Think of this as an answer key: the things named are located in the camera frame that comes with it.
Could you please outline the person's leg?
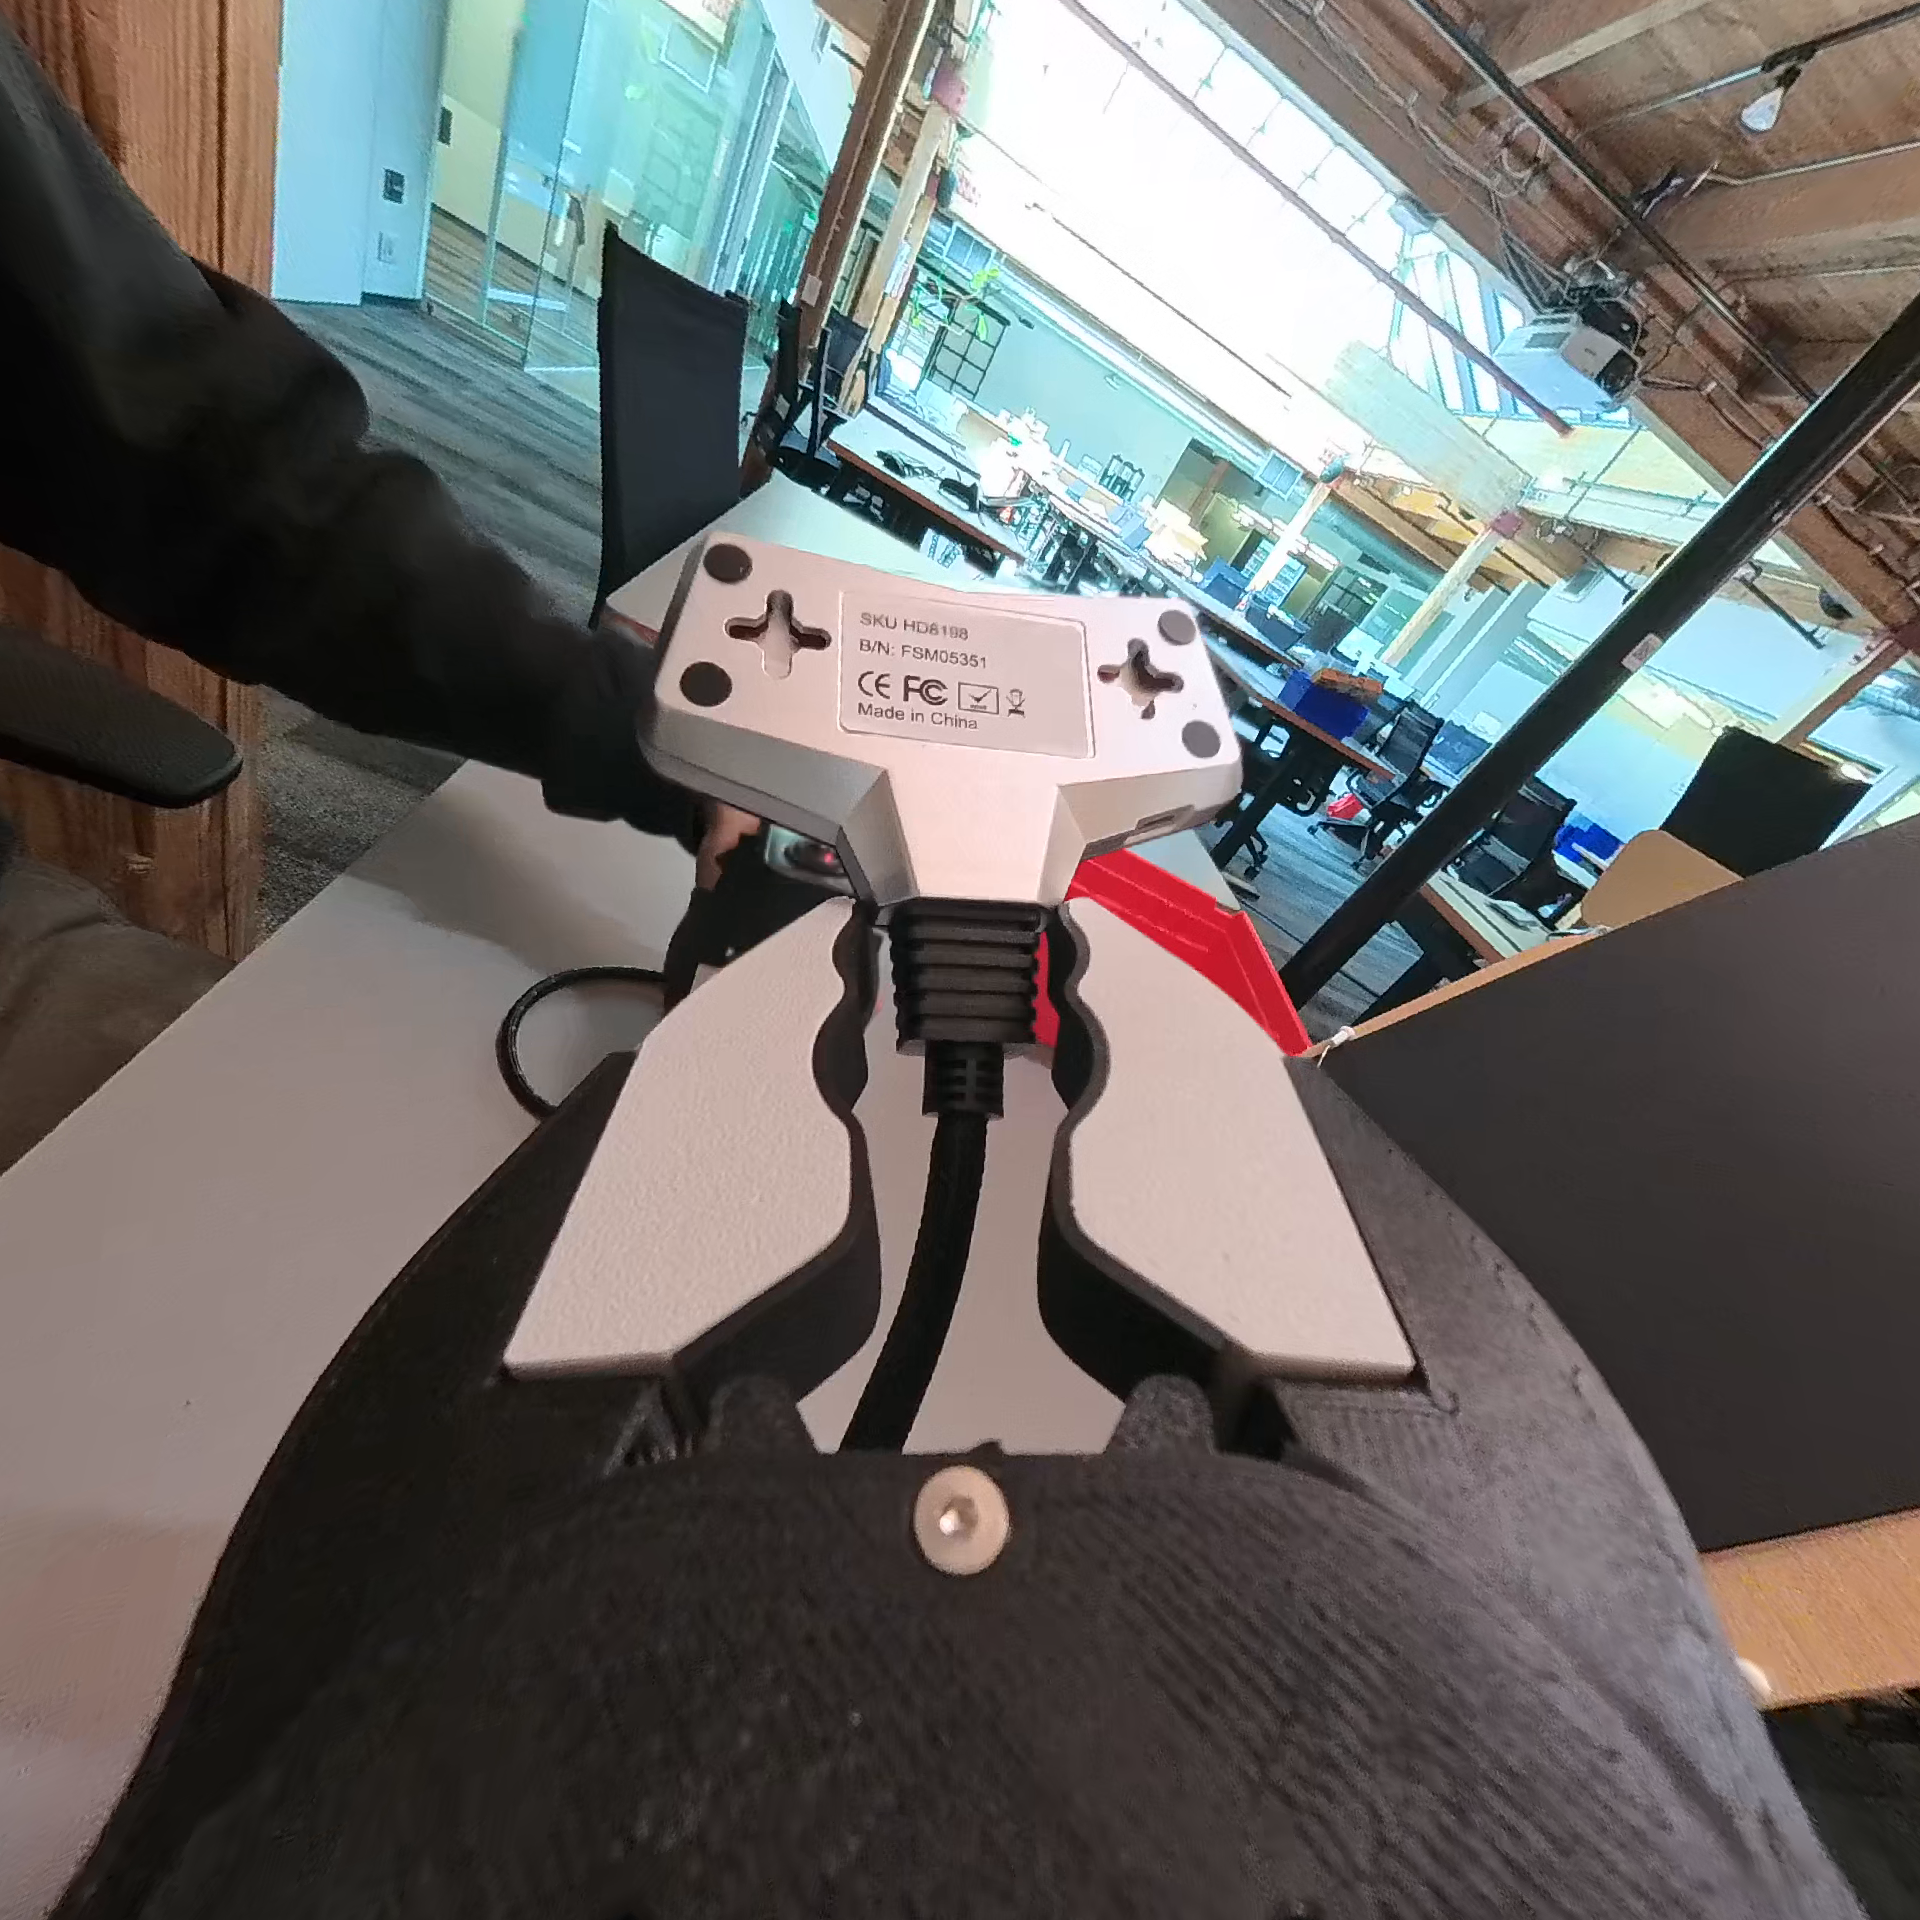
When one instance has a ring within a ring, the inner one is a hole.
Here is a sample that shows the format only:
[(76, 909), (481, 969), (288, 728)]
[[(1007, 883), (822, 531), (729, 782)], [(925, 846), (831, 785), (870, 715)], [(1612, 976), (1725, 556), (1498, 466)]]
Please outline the person's leg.
[(132, 925), (4, 823), (4, 1165), (195, 1005), (230, 961)]

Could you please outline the person's left forearm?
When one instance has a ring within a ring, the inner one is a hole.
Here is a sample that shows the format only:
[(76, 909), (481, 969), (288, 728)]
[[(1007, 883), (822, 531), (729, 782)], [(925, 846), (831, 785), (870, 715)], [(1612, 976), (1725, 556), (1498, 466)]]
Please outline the person's left forearm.
[(4, 544), (136, 636), (686, 851), (652, 659), (565, 619), (353, 373), (179, 250), (4, 25)]

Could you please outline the black display board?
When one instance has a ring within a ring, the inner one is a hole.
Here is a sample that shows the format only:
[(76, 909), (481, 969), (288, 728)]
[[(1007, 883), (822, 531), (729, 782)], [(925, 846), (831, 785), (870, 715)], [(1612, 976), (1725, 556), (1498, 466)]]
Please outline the black display board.
[(1773, 1705), (1917, 1688), (1917, 823), (1323, 1041), (1598, 1361)]

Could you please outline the white ceiling projector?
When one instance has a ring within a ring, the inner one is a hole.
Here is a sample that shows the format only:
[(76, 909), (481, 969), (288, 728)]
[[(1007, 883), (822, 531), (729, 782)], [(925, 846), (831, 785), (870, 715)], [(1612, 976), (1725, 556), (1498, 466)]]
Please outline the white ceiling projector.
[(1496, 366), (1557, 410), (1619, 409), (1642, 376), (1642, 320), (1602, 290), (1506, 330)]

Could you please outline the silver port switch box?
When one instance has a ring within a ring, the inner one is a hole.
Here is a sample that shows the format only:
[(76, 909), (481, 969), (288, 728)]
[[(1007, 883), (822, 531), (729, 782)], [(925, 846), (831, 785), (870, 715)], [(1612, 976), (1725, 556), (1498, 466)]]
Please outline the silver port switch box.
[(659, 778), (828, 844), (862, 902), (1055, 909), (1207, 823), (1242, 749), (1178, 599), (993, 594), (715, 537), (659, 629)]

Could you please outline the red plastic bin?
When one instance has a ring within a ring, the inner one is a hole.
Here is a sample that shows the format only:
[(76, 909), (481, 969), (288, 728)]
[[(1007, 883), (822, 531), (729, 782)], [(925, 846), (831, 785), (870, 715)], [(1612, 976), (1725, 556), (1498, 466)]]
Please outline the red plastic bin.
[(1285, 1054), (1308, 1054), (1308, 1033), (1280, 966), (1191, 828), (1086, 854), (1068, 897), (1102, 903), (1243, 1005)]

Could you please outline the wooden column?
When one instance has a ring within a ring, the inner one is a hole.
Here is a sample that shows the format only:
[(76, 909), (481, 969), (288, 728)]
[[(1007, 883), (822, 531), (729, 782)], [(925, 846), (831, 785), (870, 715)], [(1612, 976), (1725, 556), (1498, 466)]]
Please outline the wooden column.
[[(274, 2), (4, 2), (48, 81), (172, 240), (264, 290), (274, 250)], [(4, 556), (4, 613), (226, 728), (262, 738), (262, 692), (136, 640), (60, 574)], [(97, 885), (133, 925), (226, 961), (250, 950), (262, 885), (259, 782), (154, 809), (36, 771), (4, 771), (18, 846)]]

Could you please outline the black metal pole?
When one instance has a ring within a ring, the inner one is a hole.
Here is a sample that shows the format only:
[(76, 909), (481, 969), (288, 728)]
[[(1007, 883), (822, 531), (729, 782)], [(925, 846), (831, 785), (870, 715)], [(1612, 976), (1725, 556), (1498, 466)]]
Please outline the black metal pole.
[(1713, 516), (1622, 602), (1600, 636), (1502, 732), (1405, 844), (1284, 964), (1311, 1004), (1360, 948), (1702, 612), (1917, 393), (1917, 299), (1758, 458)]

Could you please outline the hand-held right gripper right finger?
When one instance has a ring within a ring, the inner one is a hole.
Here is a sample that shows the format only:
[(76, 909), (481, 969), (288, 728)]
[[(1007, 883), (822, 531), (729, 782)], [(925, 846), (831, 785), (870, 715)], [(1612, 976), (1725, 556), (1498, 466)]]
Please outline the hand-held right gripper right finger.
[(1414, 1378), (1274, 1034), (1101, 902), (1061, 909), (1048, 961), (1063, 1121), (1043, 1325), (1068, 1361), (1102, 1387)]

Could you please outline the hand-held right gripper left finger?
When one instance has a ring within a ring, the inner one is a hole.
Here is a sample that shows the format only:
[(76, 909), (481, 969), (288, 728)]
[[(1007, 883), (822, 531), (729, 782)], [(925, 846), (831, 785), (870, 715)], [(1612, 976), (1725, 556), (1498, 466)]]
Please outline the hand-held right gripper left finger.
[(637, 1053), (543, 1259), (513, 1378), (819, 1387), (877, 1325), (864, 1133), (874, 925), (809, 915)]

